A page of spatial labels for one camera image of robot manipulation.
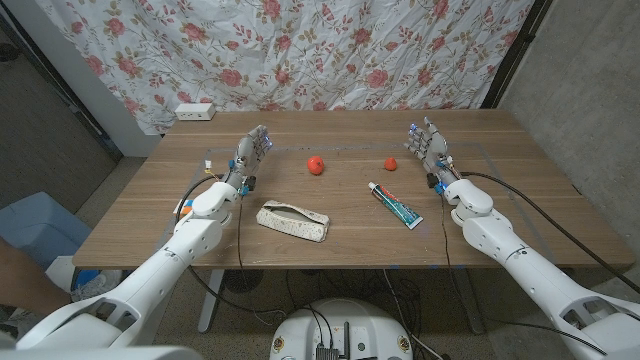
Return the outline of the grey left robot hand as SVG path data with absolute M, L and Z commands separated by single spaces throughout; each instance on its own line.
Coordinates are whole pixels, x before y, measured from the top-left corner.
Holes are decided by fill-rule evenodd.
M 246 181 L 256 176 L 262 160 L 272 146 L 273 142 L 265 125 L 258 125 L 248 132 L 240 139 L 233 157 L 233 165 L 223 181 L 238 191 L 243 189 Z

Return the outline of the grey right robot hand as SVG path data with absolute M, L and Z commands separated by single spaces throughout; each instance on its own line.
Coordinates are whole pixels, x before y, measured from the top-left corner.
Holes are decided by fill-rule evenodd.
M 461 178 L 449 154 L 445 138 L 437 126 L 424 117 L 424 126 L 412 124 L 404 146 L 422 163 L 427 172 L 427 185 L 442 195 L 446 188 Z

